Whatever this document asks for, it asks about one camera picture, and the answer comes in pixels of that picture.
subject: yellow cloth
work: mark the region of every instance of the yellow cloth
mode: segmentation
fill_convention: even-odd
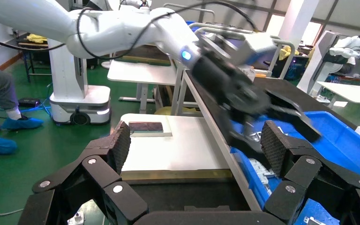
[[[291,54],[291,48],[288,45],[286,45],[279,52],[279,60],[286,59],[290,54]],[[299,51],[294,50],[294,55],[299,55]]]
[[[43,43],[44,41],[47,41],[47,38],[36,35],[36,34],[30,34],[27,36],[27,40],[35,42],[35,43]]]
[[[165,106],[163,108],[160,108],[158,109],[154,115],[166,115],[166,116],[170,116],[170,111],[171,111],[172,107],[170,106]],[[192,109],[188,109],[188,108],[184,108],[183,107],[183,110],[182,110],[183,113],[187,113],[187,112],[190,112],[190,113],[195,113],[196,112],[196,109],[192,108]]]

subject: blue plastic crate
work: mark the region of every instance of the blue plastic crate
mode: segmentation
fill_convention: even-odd
[[[193,23],[195,23],[195,21],[186,21],[186,24],[187,24],[187,25],[190,25],[190,24],[193,24]],[[191,30],[192,30],[193,32],[195,32],[197,29],[199,29],[199,27],[193,27],[193,28],[191,28]]]
[[[315,149],[327,160],[360,174],[360,136],[328,112],[306,112],[305,114],[312,120],[313,126],[322,134],[319,141],[312,143]],[[267,117],[260,117],[254,123],[254,132],[261,131],[266,120],[268,120]],[[277,120],[274,121],[285,134],[304,139],[292,125]],[[241,133],[243,126],[234,123],[234,129]],[[255,194],[260,207],[263,208],[264,203],[269,198],[267,190],[258,178],[249,159],[237,149],[232,148],[231,151],[238,162],[241,162],[240,167],[249,182],[249,188]],[[277,178],[269,178],[268,181],[271,191],[274,191],[281,182]],[[320,204],[312,200],[308,200],[296,224],[305,225],[303,223],[305,216],[314,217],[327,225],[338,224],[338,220],[332,218]]]

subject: window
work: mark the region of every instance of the window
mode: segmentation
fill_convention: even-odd
[[[267,33],[271,35],[278,35],[281,30],[282,24],[284,23],[284,16],[281,15],[272,15],[270,23],[267,27]],[[318,35],[319,29],[321,28],[320,23],[309,22],[306,30],[304,31],[303,37],[301,40],[306,45],[312,45],[316,36]]]

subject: white sock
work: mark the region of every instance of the white sock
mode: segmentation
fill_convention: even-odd
[[[11,118],[12,120],[18,120],[21,119],[21,112],[20,110],[18,110],[18,107],[14,107],[13,109],[8,109],[5,110],[6,114],[8,115],[9,118]]]

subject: green epoxy floor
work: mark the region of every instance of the green epoxy floor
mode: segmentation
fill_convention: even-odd
[[[32,76],[27,82],[22,61],[7,69],[15,78],[18,98],[46,98],[46,86],[50,76]],[[139,103],[120,102],[120,96],[134,97],[136,84],[111,82],[107,80],[108,70],[97,67],[88,70],[89,84],[105,85],[111,88],[112,121],[102,126],[57,126],[44,111],[25,113],[45,121],[34,130],[15,132],[0,131],[0,136],[15,140],[18,151],[10,156],[0,156],[0,213],[22,209],[31,192],[32,185],[42,177],[53,173],[75,160],[90,140],[107,136],[126,113],[138,113]],[[154,113],[154,104],[148,104],[148,113]],[[346,107],[334,107],[334,111],[356,125],[360,125],[360,105],[348,103]],[[86,225],[102,224],[103,216],[92,203],[83,206]],[[0,225],[17,224],[20,213],[0,217]]]

